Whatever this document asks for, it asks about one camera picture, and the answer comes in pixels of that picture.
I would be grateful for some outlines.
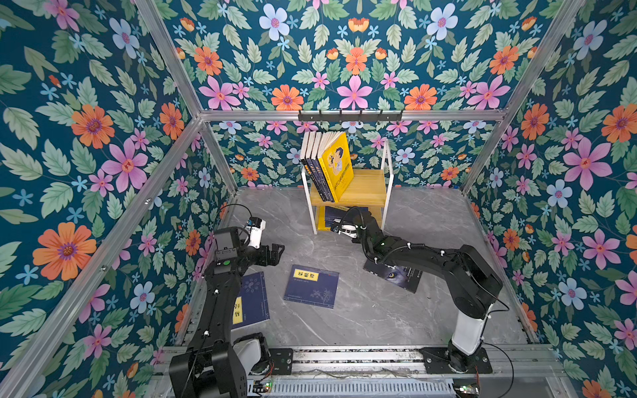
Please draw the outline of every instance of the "cable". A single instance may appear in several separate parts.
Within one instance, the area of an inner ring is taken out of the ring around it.
[[[482,342],[482,344],[486,344],[486,345],[491,346],[491,347],[496,347],[498,350],[502,351],[502,353],[505,355],[506,359],[508,359],[509,363],[511,364],[511,384],[509,384],[509,388],[506,389],[504,394],[502,394],[502,395],[497,397],[497,398],[502,398],[506,394],[509,394],[509,391],[511,391],[511,388],[513,387],[513,381],[515,380],[515,368],[513,367],[513,361],[511,360],[509,355],[502,348],[500,348],[500,347],[498,347],[498,346],[496,346],[494,344],[485,343],[484,341]]]

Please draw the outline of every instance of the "wall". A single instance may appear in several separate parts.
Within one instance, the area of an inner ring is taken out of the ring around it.
[[[538,337],[578,391],[628,397],[637,391],[637,10],[588,4],[471,198]]]

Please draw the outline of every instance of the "floor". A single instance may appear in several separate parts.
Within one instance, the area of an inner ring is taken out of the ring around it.
[[[448,343],[457,309],[444,280],[423,274],[413,294],[363,270],[360,245],[332,232],[313,234],[302,190],[242,190],[237,203],[267,221],[262,243],[281,243],[285,253],[276,267],[248,270],[265,272],[270,320],[234,330],[233,339],[262,332],[270,346]],[[241,225],[247,215],[236,209],[233,224]],[[470,211],[458,190],[395,189],[385,232],[440,248],[473,245],[491,264]],[[333,309],[283,300],[293,264],[340,273]],[[500,298],[511,302],[505,290]],[[491,343],[526,343],[513,311],[494,314],[484,338]]]

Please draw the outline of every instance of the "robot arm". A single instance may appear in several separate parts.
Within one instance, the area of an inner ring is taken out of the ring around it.
[[[454,336],[449,343],[450,364],[456,371],[466,371],[480,347],[482,331],[490,308],[502,289],[502,281],[472,246],[439,249],[410,243],[385,235],[370,212],[359,208],[350,211],[358,212],[354,222],[334,223],[332,231],[345,233],[354,243],[360,243],[368,260],[390,267],[418,269],[447,282],[459,310]]]

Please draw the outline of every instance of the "wooden shelf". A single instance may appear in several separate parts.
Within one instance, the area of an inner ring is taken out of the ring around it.
[[[378,169],[354,169],[354,179],[338,203],[322,201],[314,185],[312,185],[310,190],[310,202],[312,206],[337,205],[384,208],[386,198],[387,188],[385,187],[385,175],[382,170]]]

